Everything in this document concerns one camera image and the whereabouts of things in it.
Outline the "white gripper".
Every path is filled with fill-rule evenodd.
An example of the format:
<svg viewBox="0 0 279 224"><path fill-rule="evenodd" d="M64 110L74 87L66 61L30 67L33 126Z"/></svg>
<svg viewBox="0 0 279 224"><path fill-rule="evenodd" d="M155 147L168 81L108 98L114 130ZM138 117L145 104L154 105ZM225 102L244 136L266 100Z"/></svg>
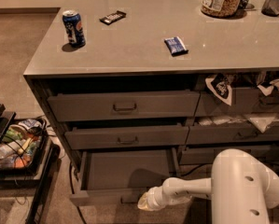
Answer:
<svg viewBox="0 0 279 224"><path fill-rule="evenodd" d="M159 211L166 206L163 200L162 187L151 188L144 193L137 204L137 207L143 211Z"/></svg>

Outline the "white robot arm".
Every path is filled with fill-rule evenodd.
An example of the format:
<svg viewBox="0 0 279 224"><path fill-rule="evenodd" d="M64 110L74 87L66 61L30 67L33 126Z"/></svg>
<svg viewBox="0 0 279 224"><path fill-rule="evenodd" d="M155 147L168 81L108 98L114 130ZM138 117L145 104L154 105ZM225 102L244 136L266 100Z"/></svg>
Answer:
<svg viewBox="0 0 279 224"><path fill-rule="evenodd" d="M159 211L193 197L211 201L212 224L270 224L268 211L279 205L279 176L250 154L226 149L214 159L210 177L170 177L145 192L137 206Z"/></svg>

